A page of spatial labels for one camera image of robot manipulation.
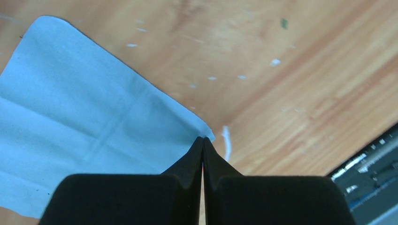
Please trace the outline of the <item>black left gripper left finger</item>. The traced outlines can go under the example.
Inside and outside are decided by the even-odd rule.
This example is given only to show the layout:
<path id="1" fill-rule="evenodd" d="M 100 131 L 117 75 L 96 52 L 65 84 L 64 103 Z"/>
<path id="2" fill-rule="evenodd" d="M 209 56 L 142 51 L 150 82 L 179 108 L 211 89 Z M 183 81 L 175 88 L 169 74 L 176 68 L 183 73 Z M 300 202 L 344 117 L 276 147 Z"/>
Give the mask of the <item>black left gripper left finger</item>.
<path id="1" fill-rule="evenodd" d="M 203 138 L 161 174 L 73 174 L 56 188 L 41 225 L 196 225 Z"/>

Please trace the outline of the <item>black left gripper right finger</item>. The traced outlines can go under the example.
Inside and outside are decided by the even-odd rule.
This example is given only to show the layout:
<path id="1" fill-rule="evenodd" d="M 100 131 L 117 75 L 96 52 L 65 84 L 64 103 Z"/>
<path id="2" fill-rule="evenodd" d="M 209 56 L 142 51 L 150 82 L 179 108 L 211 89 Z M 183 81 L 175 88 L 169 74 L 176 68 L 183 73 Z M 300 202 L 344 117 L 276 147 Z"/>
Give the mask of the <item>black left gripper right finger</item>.
<path id="1" fill-rule="evenodd" d="M 203 140 L 208 225 L 353 225 L 346 201 L 324 176 L 245 176 Z"/>

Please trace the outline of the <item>light blue cleaning cloth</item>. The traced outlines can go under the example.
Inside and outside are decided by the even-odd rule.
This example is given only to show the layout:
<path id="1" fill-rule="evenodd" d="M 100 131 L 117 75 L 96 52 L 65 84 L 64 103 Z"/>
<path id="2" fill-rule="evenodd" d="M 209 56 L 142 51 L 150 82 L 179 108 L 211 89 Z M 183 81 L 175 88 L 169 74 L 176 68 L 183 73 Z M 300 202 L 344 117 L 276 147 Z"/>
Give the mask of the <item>light blue cleaning cloth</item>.
<path id="1" fill-rule="evenodd" d="M 159 174 L 199 136 L 215 139 L 69 22 L 40 16 L 0 76 L 0 205 L 39 218 L 65 177 Z"/>

